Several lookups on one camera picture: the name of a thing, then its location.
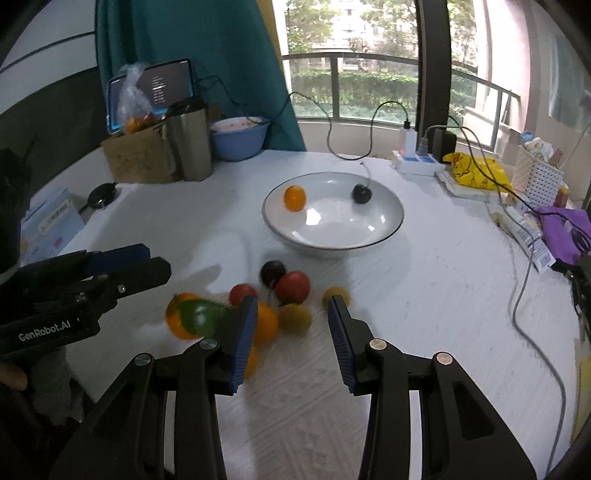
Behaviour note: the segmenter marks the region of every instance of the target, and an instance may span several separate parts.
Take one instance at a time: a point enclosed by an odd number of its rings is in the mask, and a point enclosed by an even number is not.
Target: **metal screw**
[[[369,346],[371,348],[373,348],[374,350],[384,350],[388,344],[386,343],[385,340],[382,340],[381,338],[374,338],[370,343]]]
[[[147,353],[141,353],[135,357],[134,362],[138,367],[148,365],[152,361],[152,358]]]
[[[217,347],[217,340],[215,338],[204,338],[199,342],[203,350],[212,350]]]
[[[453,362],[453,357],[447,352],[440,352],[435,358],[442,365],[450,365]]]

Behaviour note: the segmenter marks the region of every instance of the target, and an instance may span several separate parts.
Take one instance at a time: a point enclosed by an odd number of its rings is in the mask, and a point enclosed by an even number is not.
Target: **green hedge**
[[[305,93],[325,108],[330,107],[332,90],[329,70],[292,72],[291,85],[293,91]],[[341,111],[347,111],[351,116],[370,118],[380,103],[397,100],[408,109],[411,119],[414,119],[418,92],[416,76],[367,70],[344,71],[339,73],[339,89]],[[463,117],[465,107],[476,105],[476,83],[456,75],[452,76],[450,100],[450,113]],[[314,110],[314,106],[309,105],[308,100],[295,95],[293,102],[298,115],[306,116],[306,112],[309,112],[309,115],[321,116],[317,109]],[[384,113],[378,114],[378,118],[395,122],[404,120],[404,115],[401,112],[396,113],[395,110],[395,106],[389,111],[384,107]]]

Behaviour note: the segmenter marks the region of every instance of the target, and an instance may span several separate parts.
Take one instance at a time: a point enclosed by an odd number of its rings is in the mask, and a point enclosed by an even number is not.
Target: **computer screen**
[[[107,101],[109,105],[107,127],[115,133],[123,127],[117,124],[117,105],[125,75],[109,80]],[[188,59],[169,61],[147,67],[138,81],[139,89],[152,104],[155,115],[162,115],[176,102],[193,96],[193,76]]]

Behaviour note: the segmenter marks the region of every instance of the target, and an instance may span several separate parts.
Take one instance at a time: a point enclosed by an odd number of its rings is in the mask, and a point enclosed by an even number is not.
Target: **yellow plastic package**
[[[510,191],[513,191],[511,189],[511,182],[509,181],[505,170],[503,170],[503,168],[495,160],[492,158],[486,159],[486,162],[491,168],[494,177],[491,176],[483,158],[476,158],[475,160],[478,163],[480,169],[486,173],[488,177],[494,178],[501,185],[507,187],[510,189]],[[467,153],[450,153],[443,157],[443,161],[452,164],[453,175],[460,185],[482,190],[496,190],[495,184],[487,179],[482,173],[480,173],[478,168],[476,168],[474,165],[471,156]]]

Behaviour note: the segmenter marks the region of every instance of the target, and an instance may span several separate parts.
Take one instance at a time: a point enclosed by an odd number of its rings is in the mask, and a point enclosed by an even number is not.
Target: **white table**
[[[241,163],[217,164],[213,176],[201,183],[122,186],[120,198],[96,212],[67,250],[143,243],[152,256],[170,262],[173,276],[165,286],[121,300],[101,319],[100,334],[67,348],[69,365],[90,396],[98,400],[136,354],[151,352],[159,358],[189,346],[164,321],[173,294],[192,291],[224,300],[237,283],[259,285],[260,266],[277,258],[288,270],[309,275],[313,290],[306,305],[314,321],[302,338],[280,334],[262,351],[253,379],[234,397],[218,397],[229,478],[357,478],[369,398],[355,398],[343,385],[320,306],[331,286],[346,287],[353,316],[403,352],[428,358],[450,352],[542,478],[560,393],[541,359],[511,327],[510,303],[525,274],[526,255],[492,223],[483,203],[449,196],[434,178],[401,176],[387,160],[366,163],[372,177],[400,197],[406,216],[382,248],[342,260],[318,260],[289,249],[265,226],[261,205],[273,187],[301,174],[364,174],[355,162],[328,154],[267,151]],[[566,385],[558,461],[569,446],[576,391],[573,339],[578,324],[567,280],[552,271],[542,276],[532,271],[518,321]],[[412,405],[410,478],[417,479],[416,396]],[[170,465],[170,448],[166,458]]]

